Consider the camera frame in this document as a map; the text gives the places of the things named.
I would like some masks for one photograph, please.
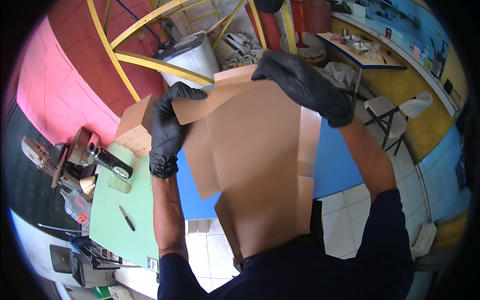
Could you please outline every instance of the red gas cylinder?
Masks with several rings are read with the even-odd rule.
[[[316,34],[332,30],[332,6],[330,3],[325,0],[306,0],[306,6],[308,32]]]
[[[252,23],[253,29],[255,30],[258,42],[261,43],[250,4],[245,4],[245,10],[247,11],[250,22]],[[282,48],[280,47],[280,31],[278,29],[278,24],[276,23],[275,15],[272,13],[261,12],[259,10],[257,10],[257,12],[258,18],[260,19],[260,24],[262,24],[262,29],[264,31],[267,48],[269,48],[270,50],[282,51]]]
[[[307,48],[307,45],[305,45],[301,41],[302,31],[308,31],[306,0],[290,0],[290,6],[292,8],[293,28],[299,35],[299,42],[297,43],[297,47]]]

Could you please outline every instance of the navy blue shirt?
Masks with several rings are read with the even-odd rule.
[[[254,256],[237,277],[205,292],[179,254],[159,261],[158,300],[405,299],[414,276],[398,189],[377,196],[354,258],[284,245]]]

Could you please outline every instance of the stainless steel bowl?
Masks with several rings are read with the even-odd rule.
[[[348,49],[358,55],[361,55],[367,51],[370,51],[371,48],[363,43],[347,43]]]
[[[363,39],[359,36],[344,36],[343,39],[345,40],[345,43],[358,43],[361,42]]]

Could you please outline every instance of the white folding chair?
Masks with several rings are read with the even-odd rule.
[[[372,116],[372,120],[365,123],[365,126],[376,122],[385,133],[382,148],[385,148],[387,138],[400,137],[395,143],[391,144],[385,151],[397,144],[394,155],[398,152],[400,144],[403,140],[403,134],[407,129],[408,118],[418,117],[427,107],[432,105],[433,99],[429,92],[421,92],[414,98],[395,106],[386,96],[379,96],[365,101],[363,106]],[[403,111],[406,115],[404,118],[400,113]]]

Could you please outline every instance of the knife handle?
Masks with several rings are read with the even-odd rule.
[[[125,221],[127,221],[127,224],[128,224],[128,226],[130,226],[130,229],[131,229],[132,231],[135,231],[135,227],[133,227],[133,224],[132,224],[132,222],[130,221],[130,219],[128,219],[128,217],[125,217]]]

